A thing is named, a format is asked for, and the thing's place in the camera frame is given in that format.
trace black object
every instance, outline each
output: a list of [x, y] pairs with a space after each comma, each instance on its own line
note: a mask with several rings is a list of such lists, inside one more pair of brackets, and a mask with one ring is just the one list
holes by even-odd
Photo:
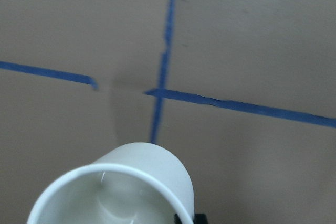
[[[180, 218], [175, 214], [175, 224], [182, 224]], [[205, 214], [195, 214], [194, 224], [208, 224]]]

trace blue tape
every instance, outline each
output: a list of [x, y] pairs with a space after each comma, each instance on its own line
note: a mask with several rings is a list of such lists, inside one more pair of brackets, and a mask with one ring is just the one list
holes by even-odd
[[80, 83], [91, 85], [93, 89], [95, 90], [98, 89], [97, 83], [91, 77], [84, 76], [82, 74], [20, 65], [20, 64], [4, 62], [4, 61], [0, 61], [0, 68], [11, 70], [11, 71], [22, 72], [22, 73], [35, 74], [38, 76], [45, 76], [45, 77], [51, 77], [51, 78], [62, 79], [62, 80], [67, 80], [67, 81], [80, 82]]
[[208, 104], [212, 106], [216, 106], [219, 108], [242, 111], [252, 114], [272, 116], [274, 118], [282, 118], [287, 120], [293, 120], [304, 123], [311, 123], [316, 125], [322, 125], [327, 127], [336, 128], [336, 119], [334, 118], [325, 118], [323, 116], [291, 111], [291, 110], [283, 110], [277, 108], [271, 108], [267, 106], [260, 106], [250, 103], [244, 102], [236, 102], [236, 101], [227, 101], [227, 100], [217, 100], [214, 98], [203, 97], [198, 94], [190, 94], [173, 90], [158, 90], [152, 89], [147, 91], [145, 94], [152, 95], [155, 97], [179, 100], [184, 102], [192, 102], [197, 104]]
[[[169, 0], [168, 12], [165, 24], [164, 40], [165, 52], [161, 56], [161, 66], [159, 72], [159, 90], [165, 89], [167, 82], [167, 74], [169, 68], [169, 58], [171, 54], [172, 38], [174, 31], [174, 13], [175, 13], [175, 0]], [[150, 142], [155, 144], [158, 136], [159, 125], [162, 115], [163, 97], [156, 97], [155, 109], [153, 114], [153, 124], [150, 136]]]

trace floor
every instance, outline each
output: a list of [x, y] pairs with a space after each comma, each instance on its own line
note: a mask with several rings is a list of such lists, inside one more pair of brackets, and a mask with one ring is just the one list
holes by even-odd
[[[148, 142], [169, 0], [0, 0], [0, 222], [25, 223], [57, 177]], [[169, 90], [336, 117], [335, 0], [176, 0]], [[334, 223], [336, 130], [164, 99], [157, 144], [209, 223]]]

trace white cup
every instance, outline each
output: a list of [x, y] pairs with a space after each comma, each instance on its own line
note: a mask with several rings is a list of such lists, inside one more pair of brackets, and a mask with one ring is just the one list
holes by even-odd
[[27, 224], [193, 224], [189, 174], [154, 144], [122, 145], [55, 180], [37, 199]]

